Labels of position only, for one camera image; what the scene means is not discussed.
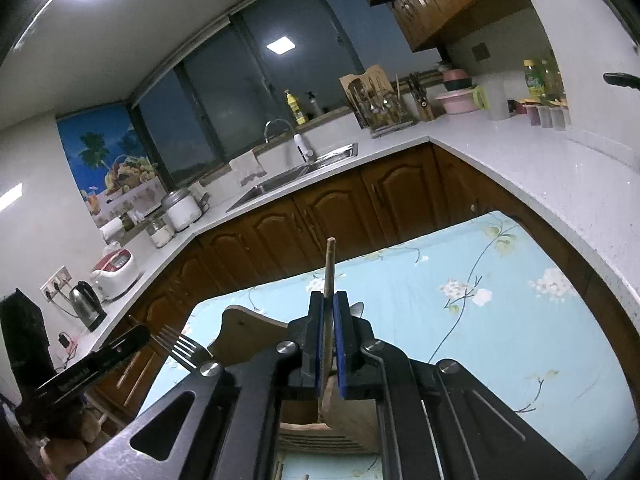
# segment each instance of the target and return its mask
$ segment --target black bowl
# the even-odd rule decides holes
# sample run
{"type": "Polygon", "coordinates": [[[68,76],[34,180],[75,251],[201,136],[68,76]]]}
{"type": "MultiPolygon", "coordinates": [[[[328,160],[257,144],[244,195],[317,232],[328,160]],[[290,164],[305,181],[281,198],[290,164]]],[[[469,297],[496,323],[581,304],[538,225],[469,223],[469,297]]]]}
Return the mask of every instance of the black bowl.
{"type": "Polygon", "coordinates": [[[444,82],[444,88],[451,92],[453,90],[462,90],[463,88],[471,88],[471,78],[466,77],[464,79],[453,79],[451,81],[444,82]]]}

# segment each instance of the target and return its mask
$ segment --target poster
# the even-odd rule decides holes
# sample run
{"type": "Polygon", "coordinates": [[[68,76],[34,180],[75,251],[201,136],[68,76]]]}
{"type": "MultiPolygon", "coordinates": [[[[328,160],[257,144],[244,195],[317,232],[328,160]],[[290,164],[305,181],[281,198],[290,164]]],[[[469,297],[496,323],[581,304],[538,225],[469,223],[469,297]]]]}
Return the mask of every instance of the poster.
{"type": "Polygon", "coordinates": [[[124,213],[148,214],[166,194],[124,105],[58,121],[66,160],[98,227],[124,213]]]}

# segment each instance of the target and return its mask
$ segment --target dish cloth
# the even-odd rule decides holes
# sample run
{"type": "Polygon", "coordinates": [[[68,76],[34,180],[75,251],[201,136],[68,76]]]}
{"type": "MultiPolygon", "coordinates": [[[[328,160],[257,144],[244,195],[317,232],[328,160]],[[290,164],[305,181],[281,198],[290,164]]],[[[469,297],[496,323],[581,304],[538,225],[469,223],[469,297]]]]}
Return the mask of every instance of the dish cloth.
{"type": "Polygon", "coordinates": [[[267,174],[262,164],[255,158],[254,150],[236,157],[229,162],[229,166],[236,175],[236,179],[240,186],[244,186],[247,182],[251,182],[254,178],[265,176],[267,174]]]}

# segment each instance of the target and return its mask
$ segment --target table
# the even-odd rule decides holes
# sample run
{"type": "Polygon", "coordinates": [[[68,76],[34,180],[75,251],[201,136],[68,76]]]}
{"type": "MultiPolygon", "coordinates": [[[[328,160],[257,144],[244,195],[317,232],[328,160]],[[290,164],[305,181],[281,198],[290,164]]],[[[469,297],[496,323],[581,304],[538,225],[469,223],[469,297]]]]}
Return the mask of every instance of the table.
{"type": "MultiPolygon", "coordinates": [[[[351,304],[364,302],[377,338],[412,359],[460,361],[588,478],[605,478],[636,436],[630,391],[598,323],[555,263],[502,213],[341,262],[335,275],[351,304]]],[[[323,276],[316,270],[203,301],[183,333],[209,345],[230,304],[284,322],[304,316],[323,276]]],[[[169,358],[141,412],[186,375],[169,358]]],[[[375,458],[290,454],[283,479],[379,479],[379,460],[364,467],[375,458]]]]}

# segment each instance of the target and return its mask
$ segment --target ceiling light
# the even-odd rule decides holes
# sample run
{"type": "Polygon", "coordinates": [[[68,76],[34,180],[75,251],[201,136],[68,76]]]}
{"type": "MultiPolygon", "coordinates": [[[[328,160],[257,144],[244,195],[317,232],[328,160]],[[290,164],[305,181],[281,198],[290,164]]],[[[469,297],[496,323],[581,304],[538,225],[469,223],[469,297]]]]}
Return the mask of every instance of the ceiling light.
{"type": "Polygon", "coordinates": [[[292,48],[295,48],[296,45],[286,36],[281,37],[279,40],[274,41],[267,45],[269,50],[273,50],[276,54],[284,54],[288,52],[292,48]]]}
{"type": "Polygon", "coordinates": [[[22,184],[12,187],[6,193],[0,195],[0,211],[10,206],[22,196],[22,184]]]}

